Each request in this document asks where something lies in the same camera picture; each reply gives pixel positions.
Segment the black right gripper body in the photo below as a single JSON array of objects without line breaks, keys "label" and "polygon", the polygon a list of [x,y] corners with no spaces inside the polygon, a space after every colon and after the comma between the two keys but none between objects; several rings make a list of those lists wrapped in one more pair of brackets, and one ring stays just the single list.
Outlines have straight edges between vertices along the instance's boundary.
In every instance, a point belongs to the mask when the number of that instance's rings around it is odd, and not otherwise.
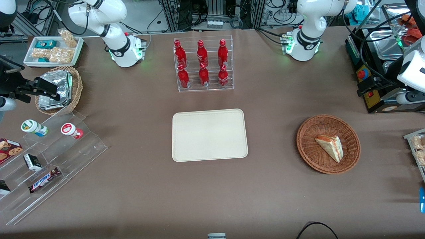
[{"label": "black right gripper body", "polygon": [[8,73],[12,67],[1,61],[0,64],[0,96],[15,100],[31,100],[28,94],[33,93],[32,81],[25,79],[20,72]]}]

